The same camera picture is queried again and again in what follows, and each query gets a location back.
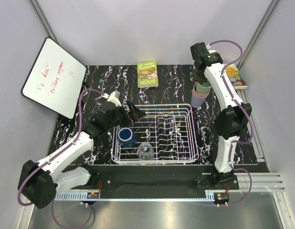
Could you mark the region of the light green plastic cup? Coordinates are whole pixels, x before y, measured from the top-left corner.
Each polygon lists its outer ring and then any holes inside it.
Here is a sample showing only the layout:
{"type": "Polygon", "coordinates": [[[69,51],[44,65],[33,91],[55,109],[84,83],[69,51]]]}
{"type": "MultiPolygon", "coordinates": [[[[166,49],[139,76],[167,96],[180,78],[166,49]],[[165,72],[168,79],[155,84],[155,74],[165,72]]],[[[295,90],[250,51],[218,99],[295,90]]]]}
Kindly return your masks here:
{"type": "Polygon", "coordinates": [[[196,84],[196,92],[199,94],[208,94],[211,89],[211,84],[209,82],[197,82],[196,84]]]}

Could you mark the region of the lilac plastic cup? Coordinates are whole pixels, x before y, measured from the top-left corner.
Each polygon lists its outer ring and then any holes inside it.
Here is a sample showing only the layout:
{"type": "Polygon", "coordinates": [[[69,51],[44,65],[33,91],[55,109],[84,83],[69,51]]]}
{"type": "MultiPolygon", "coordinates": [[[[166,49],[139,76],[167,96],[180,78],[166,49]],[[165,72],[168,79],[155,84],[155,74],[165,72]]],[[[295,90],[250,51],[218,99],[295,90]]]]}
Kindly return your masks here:
{"type": "Polygon", "coordinates": [[[199,108],[202,106],[208,94],[192,94],[191,106],[193,108],[199,108]]]}

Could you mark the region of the pink plastic cup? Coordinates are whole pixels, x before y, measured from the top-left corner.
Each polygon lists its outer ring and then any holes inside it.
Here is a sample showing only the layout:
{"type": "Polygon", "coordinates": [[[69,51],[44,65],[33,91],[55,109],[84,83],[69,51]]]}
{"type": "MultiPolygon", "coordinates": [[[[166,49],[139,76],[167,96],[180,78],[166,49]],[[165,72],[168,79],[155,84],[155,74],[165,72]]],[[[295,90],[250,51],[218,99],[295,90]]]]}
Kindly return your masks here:
{"type": "Polygon", "coordinates": [[[204,87],[196,83],[193,86],[193,95],[197,98],[206,98],[210,92],[210,87],[204,87]]]}

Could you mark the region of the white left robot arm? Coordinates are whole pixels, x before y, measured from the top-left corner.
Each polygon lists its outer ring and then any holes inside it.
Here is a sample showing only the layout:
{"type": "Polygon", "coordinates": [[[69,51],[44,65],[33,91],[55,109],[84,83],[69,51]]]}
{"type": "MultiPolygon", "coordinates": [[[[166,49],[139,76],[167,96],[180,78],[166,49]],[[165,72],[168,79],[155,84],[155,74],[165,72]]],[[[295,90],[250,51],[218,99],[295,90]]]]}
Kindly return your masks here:
{"type": "Polygon", "coordinates": [[[94,143],[109,130],[116,126],[129,127],[146,116],[131,101],[127,101],[127,106],[128,109],[125,109],[115,102],[105,102],[72,140],[38,162],[28,160],[20,174],[18,203],[22,206],[33,204],[42,209],[61,192],[78,186],[92,189],[98,185],[98,172],[90,165],[83,164],[67,172],[65,168],[80,155],[92,150],[94,143]],[[21,196],[29,202],[22,202],[21,196]]]}

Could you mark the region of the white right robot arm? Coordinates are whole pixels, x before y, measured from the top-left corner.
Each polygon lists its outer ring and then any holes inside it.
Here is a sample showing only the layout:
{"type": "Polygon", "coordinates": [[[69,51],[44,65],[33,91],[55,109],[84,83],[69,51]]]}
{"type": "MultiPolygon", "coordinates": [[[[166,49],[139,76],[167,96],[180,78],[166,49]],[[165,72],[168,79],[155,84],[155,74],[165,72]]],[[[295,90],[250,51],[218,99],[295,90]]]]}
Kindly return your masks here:
{"type": "Polygon", "coordinates": [[[219,137],[217,157],[213,165],[211,183],[222,189],[233,182],[235,168],[233,158],[237,144],[241,144],[240,133],[252,124],[252,107],[244,103],[231,84],[219,52],[211,50],[204,42],[190,47],[194,61],[192,73],[195,84],[192,90],[191,106],[198,108],[214,90],[220,105],[220,113],[214,121],[214,129],[219,137]]]}

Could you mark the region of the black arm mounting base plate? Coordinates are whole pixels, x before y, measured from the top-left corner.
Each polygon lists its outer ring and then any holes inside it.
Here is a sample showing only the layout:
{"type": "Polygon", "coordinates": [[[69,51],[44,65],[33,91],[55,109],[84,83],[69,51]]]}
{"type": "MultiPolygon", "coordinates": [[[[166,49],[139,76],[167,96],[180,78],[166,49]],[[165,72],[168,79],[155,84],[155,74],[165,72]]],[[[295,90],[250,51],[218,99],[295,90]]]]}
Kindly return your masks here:
{"type": "Polygon", "coordinates": [[[207,199],[208,191],[238,191],[240,178],[251,180],[242,168],[219,178],[212,166],[92,165],[102,183],[101,198],[127,200],[207,199]]]}

